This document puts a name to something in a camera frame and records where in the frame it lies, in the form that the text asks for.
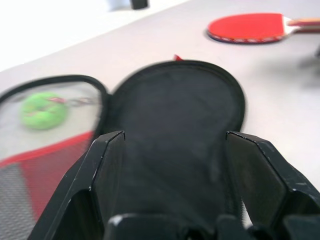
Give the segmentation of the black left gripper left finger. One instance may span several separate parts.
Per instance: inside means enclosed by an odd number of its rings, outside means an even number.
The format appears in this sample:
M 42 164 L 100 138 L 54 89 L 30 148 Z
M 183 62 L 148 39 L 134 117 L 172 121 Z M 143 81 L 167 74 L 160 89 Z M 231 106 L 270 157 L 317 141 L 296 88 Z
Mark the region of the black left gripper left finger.
M 35 224 L 31 240 L 101 240 L 113 214 L 125 133 L 99 136 L 66 172 Z

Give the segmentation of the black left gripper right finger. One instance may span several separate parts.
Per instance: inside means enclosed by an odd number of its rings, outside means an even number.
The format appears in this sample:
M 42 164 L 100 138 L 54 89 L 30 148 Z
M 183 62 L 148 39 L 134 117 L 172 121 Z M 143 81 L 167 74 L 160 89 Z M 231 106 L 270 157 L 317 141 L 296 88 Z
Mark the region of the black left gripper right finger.
M 253 224 L 277 228 L 287 215 L 318 215 L 320 193 L 274 145 L 241 132 L 226 134 L 227 153 Z

